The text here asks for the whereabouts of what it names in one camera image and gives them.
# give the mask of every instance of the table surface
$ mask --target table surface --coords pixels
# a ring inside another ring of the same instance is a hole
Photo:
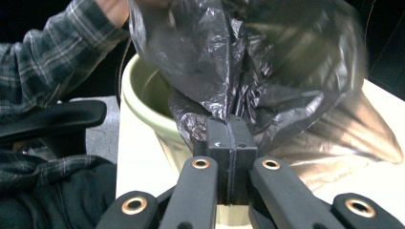
[[[365,95],[392,128],[405,149],[405,102],[369,81]],[[405,224],[405,164],[378,162],[365,169],[327,184],[314,194],[331,203],[342,193],[357,193],[377,202]],[[117,197],[142,191],[157,197],[176,184],[178,173],[172,170],[152,131],[129,110],[122,99],[117,159]]]

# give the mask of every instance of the office chair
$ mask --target office chair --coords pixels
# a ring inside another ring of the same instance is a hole
[[[60,103],[28,117],[2,125],[0,147],[39,139],[61,158],[86,154],[86,129],[103,123],[107,106],[98,100]]]

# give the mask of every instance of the plastic bucket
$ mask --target plastic bucket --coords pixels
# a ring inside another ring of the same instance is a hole
[[[125,67],[122,92],[134,115],[155,131],[170,166],[179,174],[182,165],[192,153],[171,117],[167,104],[169,86],[159,70],[146,64],[136,54]],[[247,206],[218,206],[217,223],[251,228]]]

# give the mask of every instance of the trash bag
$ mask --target trash bag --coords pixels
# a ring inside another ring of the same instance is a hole
[[[361,95],[367,55],[357,14],[344,1],[130,0],[129,5],[137,52],[173,87],[169,106],[190,149],[205,140],[208,116],[226,122],[234,114],[247,122],[264,154],[295,165],[300,177],[310,174],[309,183],[321,175],[303,161],[360,156],[362,166],[403,160],[387,125],[362,128],[346,121],[364,124],[363,117],[378,113],[373,107],[356,112],[367,103]],[[345,106],[348,100],[357,102]],[[340,139],[351,130],[353,135]],[[389,139],[384,145],[389,147],[366,147],[373,139]],[[323,166],[324,173],[336,166],[341,163]]]

